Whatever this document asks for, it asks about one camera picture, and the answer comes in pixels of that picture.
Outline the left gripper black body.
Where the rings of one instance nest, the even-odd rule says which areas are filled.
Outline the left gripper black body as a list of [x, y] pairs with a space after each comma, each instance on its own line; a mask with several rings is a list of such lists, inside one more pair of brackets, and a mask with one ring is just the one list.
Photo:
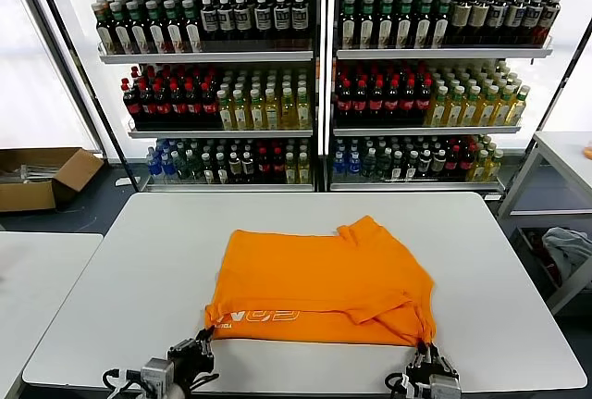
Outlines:
[[197, 388], [215, 379], [215, 360], [210, 350], [171, 347], [167, 359], [174, 365], [174, 382], [180, 387]]

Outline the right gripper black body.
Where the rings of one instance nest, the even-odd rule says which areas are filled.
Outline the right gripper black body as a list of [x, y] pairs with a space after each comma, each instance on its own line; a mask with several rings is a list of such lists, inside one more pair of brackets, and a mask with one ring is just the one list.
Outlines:
[[458, 376], [442, 376], [434, 373], [430, 362], [423, 363], [420, 368], [409, 369], [406, 368], [406, 374], [409, 376], [411, 383], [419, 387], [433, 390], [435, 387], [442, 387], [444, 390], [458, 389]]

